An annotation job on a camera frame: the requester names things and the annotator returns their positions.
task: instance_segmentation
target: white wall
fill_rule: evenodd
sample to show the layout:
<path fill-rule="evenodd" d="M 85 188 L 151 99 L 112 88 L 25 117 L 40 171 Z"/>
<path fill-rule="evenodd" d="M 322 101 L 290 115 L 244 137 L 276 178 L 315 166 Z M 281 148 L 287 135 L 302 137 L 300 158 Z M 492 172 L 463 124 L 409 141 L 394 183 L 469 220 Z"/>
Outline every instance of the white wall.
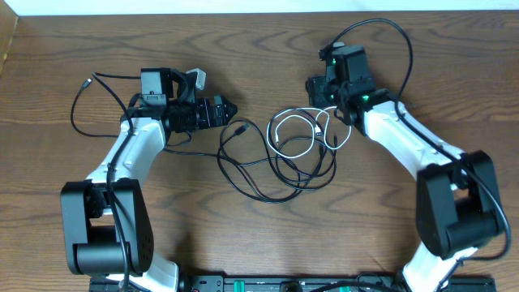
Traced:
<path fill-rule="evenodd" d="M 25 15 L 515 10 L 519 0 L 5 0 Z"/>

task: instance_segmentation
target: white cable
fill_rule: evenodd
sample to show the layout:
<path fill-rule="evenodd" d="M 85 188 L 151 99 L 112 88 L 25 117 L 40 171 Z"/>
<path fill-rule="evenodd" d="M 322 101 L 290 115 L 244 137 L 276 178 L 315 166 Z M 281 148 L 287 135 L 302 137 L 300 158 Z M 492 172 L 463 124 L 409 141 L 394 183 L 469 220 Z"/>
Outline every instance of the white cable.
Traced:
<path fill-rule="evenodd" d="M 346 136 L 346 138 L 344 139 L 344 141 L 342 141 L 342 143 L 341 143 L 339 146 L 337 146 L 337 147 L 332 147 L 332 146 L 328 145 L 328 143 L 327 143 L 327 141 L 326 141 L 326 137 L 327 137 L 327 134 L 328 134 L 328 124 L 329 124 L 329 122 L 330 122 L 330 114 L 328 113 L 328 110 L 331 110 L 331 109 L 336 109 L 336 106 L 329 106 L 328 108 L 325 108 L 325 109 L 317 109 L 317 108 L 296 108 L 296 109 L 286 109 L 286 110 L 283 110 L 282 112 L 280 112 L 279 114 L 277 114 L 277 115 L 276 115 L 272 120 L 275 120 L 276 118 L 279 118 L 281 115 L 286 114 L 286 113 L 288 113 L 288 112 L 290 112 L 290 111 L 293 111 L 293 110 L 316 110 L 316 111 L 319 111 L 319 113 L 315 116 L 315 120 L 316 120 L 316 121 L 319 120 L 319 116 L 320 116 L 321 114 L 326 114 L 326 123 L 325 123 L 325 125 L 324 125 L 324 133 L 323 133 L 323 135 L 324 135 L 324 138 L 323 138 L 323 140 L 324 140 L 324 144 L 325 144 L 326 147 L 329 148 L 330 150 L 337 150 L 337 149 L 339 149 L 340 147 L 342 147 L 342 146 L 346 143 L 346 141 L 348 141 L 348 139 L 350 138 L 350 136 L 351 136 L 351 126 L 350 126 L 350 128 L 349 128 L 349 130 L 348 130 L 348 135 Z M 275 148 L 270 144 L 270 139 L 267 139 L 267 143 L 268 143 L 268 146 L 269 146 L 269 147 L 270 147 L 270 148 L 271 148 L 275 153 L 277 153 L 278 155 L 280 155 L 281 157 L 289 158 L 289 159 L 294 159 L 294 158 L 298 158 L 298 157 L 301 157 L 301 156 L 307 154 L 307 153 L 311 150 L 311 148 L 314 146 L 315 133 L 319 130 L 319 127 L 318 127 L 316 124 L 314 125 L 314 123 L 313 123 L 310 119 L 305 118 L 305 117 L 303 117 L 302 115 L 299 115 L 299 114 L 291 114 L 290 116 L 283 118 L 283 120 L 281 120 L 281 122 L 279 122 L 279 123 L 277 124 L 276 129 L 275 129 L 275 131 L 274 131 L 275 136 L 276 136 L 276 143 L 279 143 L 279 135 L 277 134 L 277 130 L 278 130 L 279 126 L 280 126 L 283 122 L 285 122 L 286 120 L 288 120 L 289 118 L 300 118 L 300 119 L 304 120 L 305 122 L 308 122 L 308 124 L 310 124 L 310 126 L 311 126 L 311 144 L 310 144 L 310 147 L 309 147 L 306 151 L 304 151 L 304 152 L 302 152 L 302 153 L 300 153 L 300 154 L 298 154 L 298 155 L 295 155 L 295 156 L 290 157 L 290 156 L 287 156 L 287 155 L 285 155 L 285 154 L 283 154 L 283 153 L 277 151 L 277 150 L 276 150 L 276 149 L 275 149 Z M 270 135 L 270 126 L 271 126 L 271 123 L 269 123 L 269 124 L 267 125 L 267 135 Z"/>

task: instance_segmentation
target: wooden tabletop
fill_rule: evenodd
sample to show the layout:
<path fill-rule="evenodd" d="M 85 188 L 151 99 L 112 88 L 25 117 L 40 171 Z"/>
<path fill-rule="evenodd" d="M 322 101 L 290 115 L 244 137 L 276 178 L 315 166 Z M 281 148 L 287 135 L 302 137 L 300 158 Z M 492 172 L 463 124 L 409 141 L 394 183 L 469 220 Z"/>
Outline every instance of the wooden tabletop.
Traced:
<path fill-rule="evenodd" d="M 86 178 L 114 142 L 83 137 L 70 125 L 71 103 L 91 71 L 138 75 L 141 67 L 199 67 L 207 72 L 200 97 L 225 95 L 238 116 L 264 130 L 278 110 L 308 105 L 304 82 L 324 73 L 317 50 L 347 25 L 372 17 L 390 18 L 409 33 L 415 62 L 404 100 L 410 112 L 450 144 L 491 156 L 519 236 L 516 11 L 23 17 L 0 77 L 2 290 L 88 288 L 88 278 L 66 266 L 59 193 L 65 182 Z M 398 90 L 408 56 L 396 31 L 369 25 L 343 41 L 364 45 L 378 85 Z M 125 101 L 140 90 L 138 81 L 108 82 Z M 99 84 L 76 109 L 79 126 L 96 133 L 118 133 L 120 115 Z M 305 125 L 294 122 L 283 135 L 306 134 Z M 178 149 L 215 152 L 220 130 L 196 132 Z M 332 131 L 340 139 L 346 128 L 334 123 Z M 253 131 L 228 151 L 242 161 L 265 156 Z M 308 169 L 312 159 L 297 163 Z M 419 243 L 413 178 L 356 131 L 337 163 L 337 176 L 323 190 L 271 205 L 237 193 L 214 158 L 161 153 L 143 188 L 155 249 L 191 271 L 229 275 L 396 272 Z M 266 164 L 251 174 L 267 193 L 290 192 Z M 496 239 L 481 254 L 502 244 Z M 491 274 L 500 291 L 513 291 L 518 270 L 516 244 L 504 260 L 467 263 L 459 272 Z"/>

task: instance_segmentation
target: black cylinder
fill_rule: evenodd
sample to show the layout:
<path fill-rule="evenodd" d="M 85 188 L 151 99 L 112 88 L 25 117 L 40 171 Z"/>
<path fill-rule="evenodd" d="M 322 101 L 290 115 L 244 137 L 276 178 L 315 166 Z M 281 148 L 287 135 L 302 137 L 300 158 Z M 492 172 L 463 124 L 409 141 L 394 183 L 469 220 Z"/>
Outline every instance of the black cylinder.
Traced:
<path fill-rule="evenodd" d="M 77 262 L 85 274 L 124 273 L 121 243 L 79 244 Z"/>

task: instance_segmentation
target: white cable connector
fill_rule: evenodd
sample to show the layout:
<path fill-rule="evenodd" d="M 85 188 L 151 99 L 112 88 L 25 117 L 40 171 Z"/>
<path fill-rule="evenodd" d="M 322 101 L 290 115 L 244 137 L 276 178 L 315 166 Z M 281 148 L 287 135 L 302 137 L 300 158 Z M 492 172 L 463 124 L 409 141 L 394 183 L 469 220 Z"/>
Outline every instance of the white cable connector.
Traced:
<path fill-rule="evenodd" d="M 345 139 L 344 141 L 342 141 L 342 143 L 341 143 L 339 146 L 337 146 L 337 147 L 333 147 L 333 146 L 328 145 L 328 142 L 326 141 L 326 137 L 327 137 L 327 134 L 328 134 L 328 124 L 329 124 L 329 122 L 330 122 L 330 114 L 328 113 L 328 110 L 334 110 L 334 109 L 336 109 L 336 106 L 330 106 L 330 107 L 328 107 L 328 108 L 326 108 L 326 109 L 317 109 L 317 108 L 296 108 L 296 109 L 287 109 L 287 110 L 284 110 L 284 111 L 280 112 L 279 114 L 277 114 L 277 115 L 274 117 L 273 120 L 275 120 L 276 118 L 279 118 L 281 115 L 286 114 L 286 113 L 288 113 L 288 112 L 290 112 L 290 111 L 293 111 L 293 110 L 316 110 L 316 111 L 319 111 L 319 113 L 315 116 L 315 120 L 316 120 L 316 121 L 319 120 L 319 116 L 320 116 L 321 114 L 326 114 L 326 123 L 324 124 L 324 133 L 322 133 L 321 130 L 320 130 L 320 128 L 319 128 L 315 123 L 313 123 L 309 118 L 305 118 L 305 117 L 303 117 L 303 116 L 300 115 L 300 114 L 291 114 L 290 116 L 283 118 L 283 119 L 281 120 L 281 122 L 279 122 L 279 123 L 277 124 L 276 129 L 275 129 L 275 131 L 274 131 L 274 135 L 275 135 L 275 138 L 276 138 L 276 144 L 279 144 L 279 135 L 277 134 L 277 130 L 279 129 L 279 126 L 281 126 L 281 124 L 282 124 L 283 122 L 285 122 L 286 120 L 288 120 L 289 118 L 300 118 L 300 119 L 302 119 L 303 121 L 307 122 L 307 123 L 310 125 L 310 127 L 311 127 L 311 144 L 310 144 L 310 147 L 309 147 L 306 151 L 304 151 L 304 152 L 302 152 L 302 153 L 300 153 L 300 154 L 298 154 L 298 155 L 295 155 L 295 156 L 287 156 L 287 155 L 285 155 L 285 154 L 283 154 L 283 153 L 277 151 L 277 150 L 276 150 L 276 149 L 275 149 L 275 148 L 270 144 L 270 139 L 267 139 L 268 146 L 269 146 L 269 147 L 270 147 L 270 148 L 271 148 L 275 153 L 277 153 L 279 156 L 284 157 L 284 158 L 288 158 L 288 159 L 294 159 L 294 158 L 298 158 L 298 157 L 301 157 L 301 156 L 307 154 L 307 153 L 312 149 L 312 147 L 314 146 L 315 137 L 316 137 L 316 136 L 321 136 L 321 135 L 323 135 L 323 136 L 324 136 L 323 141 L 324 141 L 324 144 L 326 145 L 327 148 L 329 148 L 330 150 L 337 150 L 337 149 L 339 149 L 339 148 L 342 147 L 342 146 L 346 143 L 346 141 L 350 138 L 350 135 L 351 135 L 351 126 L 350 126 L 350 128 L 349 128 L 349 130 L 348 130 L 348 135 L 346 136 L 346 139 Z M 270 126 L 271 126 L 271 123 L 269 123 L 269 124 L 267 125 L 267 135 L 270 135 Z"/>

